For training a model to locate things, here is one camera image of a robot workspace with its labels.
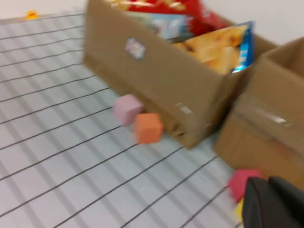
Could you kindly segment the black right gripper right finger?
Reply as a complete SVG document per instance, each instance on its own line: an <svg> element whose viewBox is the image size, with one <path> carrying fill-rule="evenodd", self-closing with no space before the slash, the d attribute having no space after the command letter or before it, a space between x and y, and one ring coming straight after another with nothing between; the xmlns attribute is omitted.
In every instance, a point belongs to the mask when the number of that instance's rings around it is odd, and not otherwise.
<svg viewBox="0 0 304 228"><path fill-rule="evenodd" d="M271 176L268 183L278 194L284 206L299 224L304 224L304 192L285 181L283 178Z"/></svg>

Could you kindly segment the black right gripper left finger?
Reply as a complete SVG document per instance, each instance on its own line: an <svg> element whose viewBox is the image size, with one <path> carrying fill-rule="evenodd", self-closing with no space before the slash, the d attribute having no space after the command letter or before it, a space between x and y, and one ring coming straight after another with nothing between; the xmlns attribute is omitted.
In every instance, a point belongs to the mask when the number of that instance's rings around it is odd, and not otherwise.
<svg viewBox="0 0 304 228"><path fill-rule="evenodd" d="M245 228L302 228L284 206L268 180L247 180L242 209Z"/></svg>

